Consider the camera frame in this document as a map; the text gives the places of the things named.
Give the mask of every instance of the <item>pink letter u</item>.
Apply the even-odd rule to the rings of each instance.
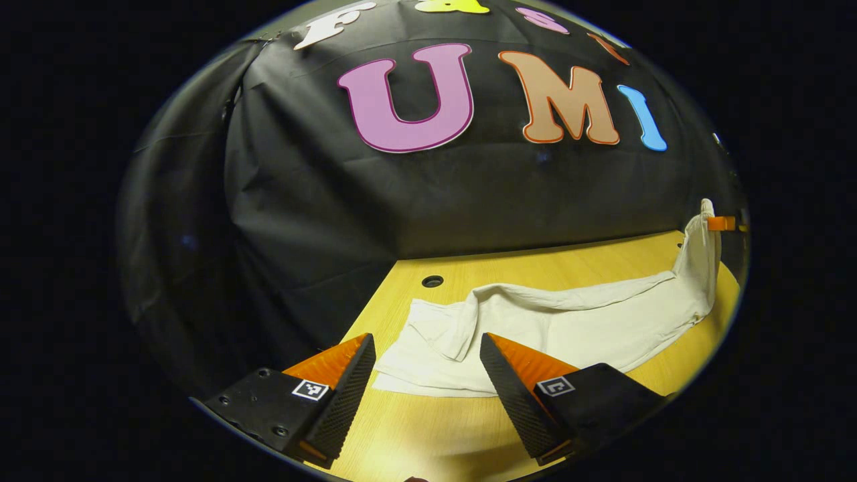
[[[387,74],[396,68],[389,58],[365,63],[339,77],[348,91],[360,137],[372,148],[409,153],[436,148],[460,136],[473,118],[473,96],[464,71],[465,44],[432,45],[415,51],[414,60],[431,69],[437,112],[421,121],[403,121],[393,109]]]

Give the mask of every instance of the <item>yellow letter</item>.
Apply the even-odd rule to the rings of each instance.
[[[554,122],[554,114],[550,110],[553,106],[574,139],[580,139],[589,114],[586,136],[590,141],[611,145],[619,143],[619,133],[613,126],[598,74],[582,67],[572,67],[572,79],[566,87],[539,57],[518,51],[502,51],[500,60],[515,68],[524,86],[530,108],[530,123],[524,127],[527,140],[545,143],[562,139],[563,129]]]
[[[465,12],[468,14],[487,14],[490,10],[477,0],[421,0],[417,4],[421,12]]]

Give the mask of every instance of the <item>folded cloth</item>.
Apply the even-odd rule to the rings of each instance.
[[[496,396],[479,359],[491,332],[585,368],[627,372],[675,342],[714,304],[720,232],[711,201],[685,229],[671,271],[636,280],[551,292],[493,284],[454,304],[411,302],[399,338],[375,364],[374,389],[426,396]]]

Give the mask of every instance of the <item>letter cutout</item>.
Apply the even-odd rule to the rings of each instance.
[[[431,69],[437,111],[421,121],[403,121],[393,109],[387,74],[396,68],[389,58],[365,63],[339,77],[348,91],[357,133],[370,147],[387,153],[436,148],[460,136],[473,119],[473,95],[464,70],[469,45],[441,44],[413,53]]]
[[[548,30],[553,30],[554,32],[564,33],[568,35],[568,29],[556,23],[556,20],[549,15],[545,15],[542,12],[536,12],[532,9],[525,9],[524,7],[517,7],[515,10],[518,13],[524,15],[524,18],[535,23],[539,27],[547,28]]]
[[[643,128],[640,141],[643,141],[643,144],[653,151],[667,150],[667,142],[663,140],[661,133],[657,130],[657,124],[655,124],[655,119],[651,116],[649,107],[645,103],[645,97],[638,90],[627,86],[617,86],[616,88],[631,101],[631,107],[637,114],[640,127]]]
[[[613,126],[607,100],[601,90],[601,77],[582,67],[572,67],[569,87],[539,57],[518,51],[500,52],[500,60],[512,65],[524,88],[530,123],[524,126],[524,137],[530,142],[548,143],[562,139],[564,131],[554,122],[551,106],[574,139],[583,134],[589,114],[586,136],[596,144],[618,144],[619,132]]]
[[[337,27],[338,24],[347,25],[357,20],[360,16],[360,10],[368,10],[375,7],[375,2],[366,2],[348,9],[343,9],[338,12],[333,12],[330,15],[325,15],[316,21],[311,21],[307,24],[309,32],[307,36],[301,40],[300,44],[295,45],[295,50],[301,50],[303,47],[320,42],[324,39],[330,39],[333,35],[345,30],[344,27]]]
[[[465,12],[467,14],[487,14],[491,10],[483,7],[477,0],[420,0],[416,6],[421,12]]]
[[[606,40],[602,39],[601,37],[598,37],[597,35],[593,35],[591,33],[587,33],[587,35],[589,35],[590,37],[595,39],[596,42],[601,44],[601,46],[604,47],[605,51],[608,51],[610,53],[610,55],[612,55],[613,57],[616,57],[616,60],[622,62],[625,65],[631,65],[627,60],[625,60],[625,58],[623,56],[619,55],[619,52],[617,52],[616,49],[613,48],[613,46],[611,44],[608,44]]]

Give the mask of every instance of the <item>wooden table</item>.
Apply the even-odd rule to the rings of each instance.
[[[450,304],[490,283],[566,290],[642,278],[670,270],[683,238],[675,231],[568,247],[399,261],[343,340],[370,332],[380,358],[399,337],[414,298]],[[424,287],[422,280],[432,274],[442,276],[443,284]],[[681,390],[719,346],[739,294],[738,282],[721,263],[712,312],[628,375],[661,395]],[[403,482],[411,476],[429,482],[499,482],[544,468],[524,451],[499,398],[384,392],[371,388],[376,377],[374,371],[341,456],[323,472],[355,482]]]

